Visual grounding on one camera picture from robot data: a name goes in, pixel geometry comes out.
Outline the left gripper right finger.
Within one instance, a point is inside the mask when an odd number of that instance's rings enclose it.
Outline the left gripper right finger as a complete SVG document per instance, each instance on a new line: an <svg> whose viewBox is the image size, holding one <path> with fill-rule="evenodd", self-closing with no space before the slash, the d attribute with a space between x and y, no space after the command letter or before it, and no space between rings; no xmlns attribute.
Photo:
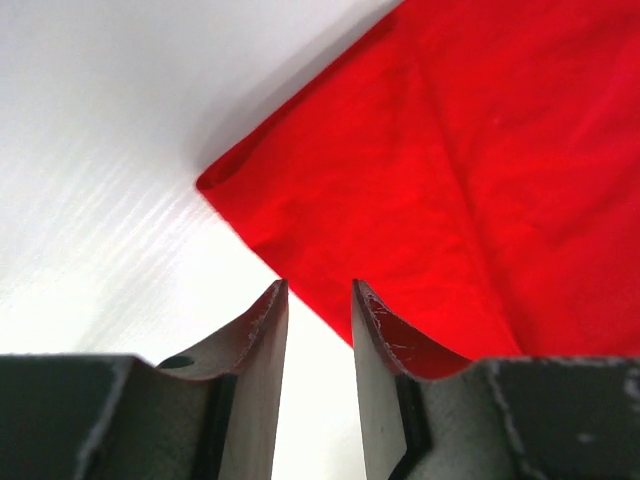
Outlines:
<svg viewBox="0 0 640 480"><path fill-rule="evenodd" d="M370 479L635 479L635 357L467 360L352 284Z"/></svg>

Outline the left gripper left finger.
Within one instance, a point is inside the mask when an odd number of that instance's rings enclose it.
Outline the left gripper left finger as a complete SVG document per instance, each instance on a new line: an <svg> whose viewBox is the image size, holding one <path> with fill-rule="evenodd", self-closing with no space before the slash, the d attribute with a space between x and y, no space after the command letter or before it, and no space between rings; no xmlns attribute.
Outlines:
<svg viewBox="0 0 640 480"><path fill-rule="evenodd" d="M288 285L158 365L134 355L5 355L5 479L268 479Z"/></svg>

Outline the red t shirt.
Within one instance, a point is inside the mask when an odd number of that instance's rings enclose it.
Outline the red t shirt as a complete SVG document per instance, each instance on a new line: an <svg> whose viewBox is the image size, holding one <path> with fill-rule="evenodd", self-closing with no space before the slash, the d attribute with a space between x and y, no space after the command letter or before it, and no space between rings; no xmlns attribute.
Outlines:
<svg viewBox="0 0 640 480"><path fill-rule="evenodd" d="M639 352L639 5L405 1L197 189L342 338L361 279L425 342Z"/></svg>

